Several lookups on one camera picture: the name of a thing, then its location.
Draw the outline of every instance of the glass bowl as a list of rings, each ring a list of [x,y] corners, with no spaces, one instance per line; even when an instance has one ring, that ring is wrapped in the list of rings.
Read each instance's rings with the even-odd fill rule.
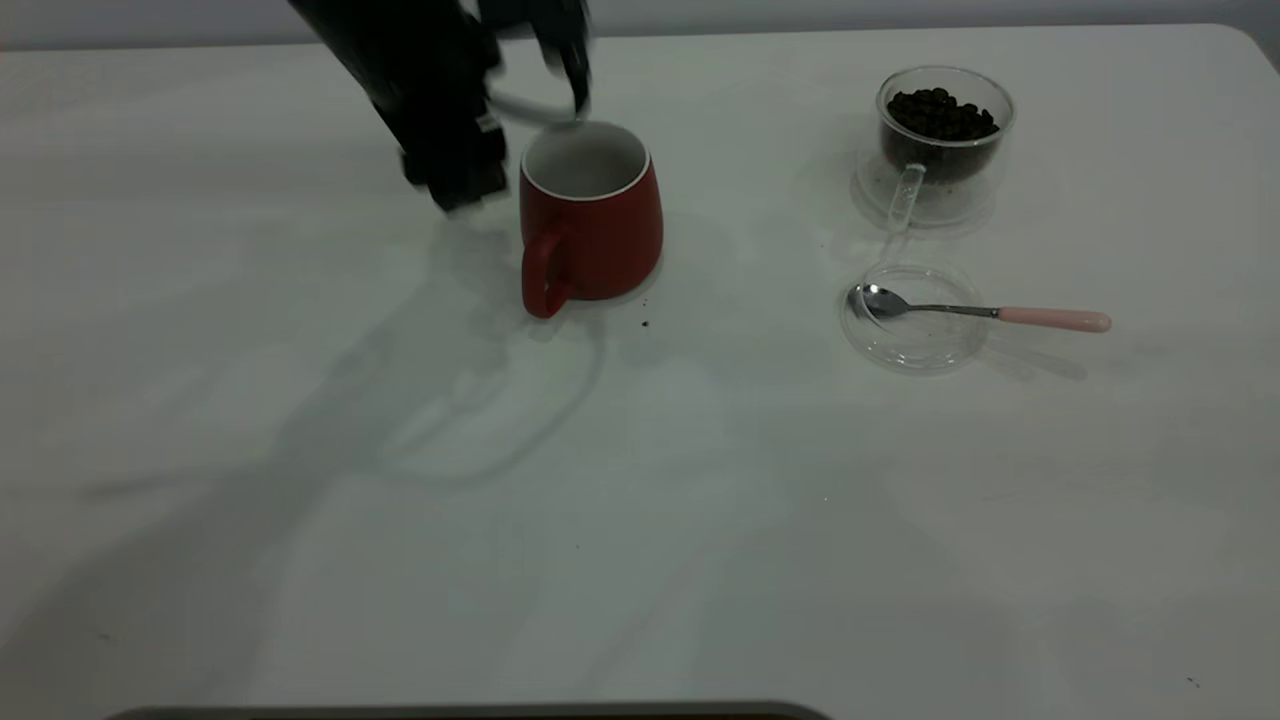
[[[982,296],[955,268],[910,263],[881,263],[856,282],[844,286],[837,299],[845,337],[876,363],[904,373],[941,373],[973,357],[987,338],[991,320],[947,313],[906,313],[876,319],[856,287],[877,284],[908,302],[982,305]]]
[[[942,141],[911,132],[890,113],[899,92],[936,87],[946,88],[955,102],[987,110],[1000,129],[978,140]],[[946,65],[899,72],[881,86],[876,117],[859,138],[859,190],[888,218],[891,229],[895,219],[902,227],[964,222],[991,204],[1005,174],[1007,138],[1016,119],[1009,92],[980,73]]]

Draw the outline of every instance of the mug rim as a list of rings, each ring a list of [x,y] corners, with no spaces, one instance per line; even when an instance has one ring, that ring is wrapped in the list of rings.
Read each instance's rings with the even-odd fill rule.
[[[644,150],[644,164],[640,167],[640,172],[636,173],[636,177],[631,178],[631,181],[627,182],[627,184],[617,190],[611,190],[609,192],[602,195],[582,195],[582,196],[562,195],[559,192],[552,192],[550,190],[547,190],[545,187],[539,184],[538,181],[534,179],[532,173],[529,172],[529,154],[539,145],[539,141],[545,138],[549,133],[557,131],[572,131],[586,126],[607,127],[620,131],[631,140],[634,140],[636,145],[639,145],[640,149]],[[529,145],[526,145],[524,152],[520,154],[520,174],[526,181],[529,181],[529,184],[534,186],[534,188],[538,190],[538,192],[541,192],[548,197],[554,197],[557,200],[563,200],[566,202],[595,202],[599,200],[608,200],[611,197],[617,197],[618,195],[622,195],[628,190],[631,190],[632,187],[640,184],[640,181],[643,181],[645,176],[649,174],[649,165],[652,163],[653,163],[653,156],[649,154],[649,146],[645,145],[644,141],[636,136],[636,133],[628,131],[627,128],[604,120],[575,120],[571,123],[559,123],[550,126],[547,129],[539,132],[536,136],[534,136],[534,140]]]
[[[996,131],[996,132],[993,132],[993,133],[991,133],[991,135],[988,135],[986,137],[979,137],[978,140],[937,140],[937,138],[933,138],[933,137],[929,137],[929,136],[925,136],[925,135],[920,135],[918,132],[913,132],[913,131],[908,129],[901,123],[899,123],[893,118],[893,115],[890,114],[890,111],[888,111],[888,102],[887,102],[887,95],[888,95],[890,85],[893,81],[896,81],[897,78],[900,78],[900,77],[902,77],[905,74],[914,73],[916,70],[954,70],[954,72],[964,73],[966,76],[973,76],[973,77],[975,77],[978,79],[982,79],[982,81],[987,82],[993,88],[996,88],[996,92],[998,92],[1005,99],[1005,102],[1009,105],[1009,122],[1005,123],[998,131]],[[1018,105],[1014,104],[1014,97],[1009,94],[1007,90],[1005,90],[1005,87],[1002,85],[1000,85],[998,82],[991,79],[989,77],[987,77],[987,76],[984,76],[984,74],[982,74],[982,73],[979,73],[977,70],[970,70],[969,68],[960,68],[960,67],[956,67],[956,65],[915,65],[913,68],[904,68],[904,69],[901,69],[901,70],[899,70],[899,72],[888,76],[888,78],[886,78],[884,82],[881,83],[881,88],[876,94],[876,110],[877,110],[877,113],[879,113],[881,120],[883,120],[884,123],[887,123],[895,131],[900,132],[901,135],[905,135],[906,137],[910,137],[911,140],[915,140],[918,142],[923,142],[925,145],[933,145],[936,147],[980,147],[983,145],[989,145],[989,143],[996,142],[997,140],[1005,137],[1006,135],[1009,135],[1009,131],[1014,129],[1014,123],[1018,122]]]

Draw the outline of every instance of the mug handle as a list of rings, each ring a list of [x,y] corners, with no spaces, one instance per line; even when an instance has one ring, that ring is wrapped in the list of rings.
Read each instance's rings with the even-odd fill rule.
[[[568,300],[568,283],[561,279],[548,281],[547,269],[552,263],[552,252],[561,241],[561,229],[548,227],[538,233],[525,247],[521,264],[521,291],[525,297],[525,310],[543,320],[550,318]]]
[[[897,179],[897,190],[888,206],[888,232],[902,232],[911,223],[911,211],[915,210],[915,199],[920,195],[922,184],[924,184],[924,165],[911,163]]]

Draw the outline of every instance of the glass saucer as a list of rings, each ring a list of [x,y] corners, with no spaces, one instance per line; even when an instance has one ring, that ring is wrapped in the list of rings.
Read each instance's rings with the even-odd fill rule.
[[[954,268],[909,263],[881,263],[846,284],[837,297],[845,337],[859,352],[893,370],[929,374],[960,366],[987,338],[991,320],[948,313],[916,311],[876,319],[867,310],[858,286],[892,290],[913,305],[982,305],[973,283]]]

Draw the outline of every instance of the white wall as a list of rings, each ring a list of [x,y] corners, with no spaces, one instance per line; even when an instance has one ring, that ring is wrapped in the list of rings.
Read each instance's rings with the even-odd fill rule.
[[[591,0],[591,12],[599,35],[1221,22],[1280,60],[1280,0]],[[0,47],[10,50],[310,37],[284,0],[0,0]]]

